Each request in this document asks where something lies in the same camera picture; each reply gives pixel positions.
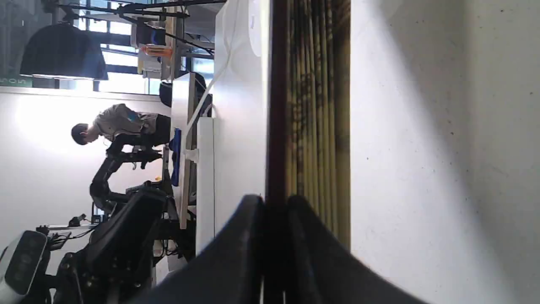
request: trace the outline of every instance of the short dark hair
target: short dark hair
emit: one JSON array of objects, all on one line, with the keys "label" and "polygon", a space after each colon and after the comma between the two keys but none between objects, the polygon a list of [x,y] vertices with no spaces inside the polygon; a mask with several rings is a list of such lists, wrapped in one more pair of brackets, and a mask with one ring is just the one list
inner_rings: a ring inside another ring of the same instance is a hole
[{"label": "short dark hair", "polygon": [[84,146],[87,144],[86,140],[84,140],[84,136],[81,134],[82,132],[86,132],[88,130],[88,124],[87,123],[78,123],[73,128],[71,128],[71,137],[73,137],[73,140],[80,144],[81,146]]}]

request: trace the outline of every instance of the black lamp shade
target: black lamp shade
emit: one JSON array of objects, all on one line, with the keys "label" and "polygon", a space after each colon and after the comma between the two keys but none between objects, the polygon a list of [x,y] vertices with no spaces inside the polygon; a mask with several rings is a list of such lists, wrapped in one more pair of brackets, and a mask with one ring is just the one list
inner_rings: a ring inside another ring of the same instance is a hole
[{"label": "black lamp shade", "polygon": [[78,28],[59,23],[37,31],[24,49],[21,75],[108,80],[100,44]]}]

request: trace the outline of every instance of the blue object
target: blue object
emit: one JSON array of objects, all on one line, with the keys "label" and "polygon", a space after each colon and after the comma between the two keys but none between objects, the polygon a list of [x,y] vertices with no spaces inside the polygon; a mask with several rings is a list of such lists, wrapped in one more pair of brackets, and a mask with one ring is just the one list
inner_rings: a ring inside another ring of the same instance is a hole
[{"label": "blue object", "polygon": [[182,142],[182,131],[178,128],[175,128],[174,139],[172,140],[172,146],[170,147],[171,150],[173,151],[171,183],[175,187],[178,187],[178,182],[180,179],[180,144],[181,142]]}]

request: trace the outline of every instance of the black pants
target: black pants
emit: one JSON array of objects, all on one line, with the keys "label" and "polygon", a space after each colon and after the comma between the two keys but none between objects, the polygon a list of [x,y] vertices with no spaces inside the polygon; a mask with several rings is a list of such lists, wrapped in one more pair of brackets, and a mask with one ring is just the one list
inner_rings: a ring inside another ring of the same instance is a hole
[{"label": "black pants", "polygon": [[156,132],[151,137],[154,146],[169,143],[171,140],[171,118],[158,114],[156,118]]}]

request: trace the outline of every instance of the white cable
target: white cable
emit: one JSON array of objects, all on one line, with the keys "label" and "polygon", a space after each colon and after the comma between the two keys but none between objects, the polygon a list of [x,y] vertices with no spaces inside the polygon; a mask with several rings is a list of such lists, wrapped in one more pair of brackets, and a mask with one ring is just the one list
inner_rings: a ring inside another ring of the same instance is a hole
[{"label": "white cable", "polygon": [[[223,34],[225,49],[227,51],[227,60],[225,61],[225,65],[219,70],[219,72],[216,73],[216,75],[214,76],[212,81],[210,81],[210,84],[206,88],[206,91],[202,95],[202,98],[200,99],[200,102],[197,105],[197,108],[193,112],[193,115],[191,116],[191,119],[187,124],[186,130],[182,130],[182,141],[181,141],[181,143],[182,143],[182,145],[181,145],[182,153],[185,153],[185,142],[187,141],[187,134],[193,128],[193,124],[195,123],[195,119],[197,119],[197,117],[199,116],[199,113],[201,112],[201,109],[203,108],[203,104],[204,104],[204,101],[206,100],[206,97],[208,96],[208,93],[210,93],[210,90],[214,86],[214,83],[216,82],[216,80],[218,80],[219,77],[221,77],[221,74],[223,74],[223,72],[227,69],[227,67],[229,65],[229,61],[231,60],[231,47],[232,47],[232,42],[234,40],[234,35],[236,34],[236,29],[237,29],[238,11],[239,11],[239,6],[240,6],[238,3],[240,1],[242,1],[242,0],[237,0],[236,14],[235,14],[235,17],[234,17],[233,35],[232,35],[230,44],[228,44],[228,42],[227,42],[227,36],[225,35],[225,33]],[[227,10],[223,14],[223,20],[222,20],[223,21],[222,27],[223,27],[224,32],[225,32],[225,20],[227,20],[227,18],[226,18],[227,12],[228,12],[228,6],[227,6]]]}]

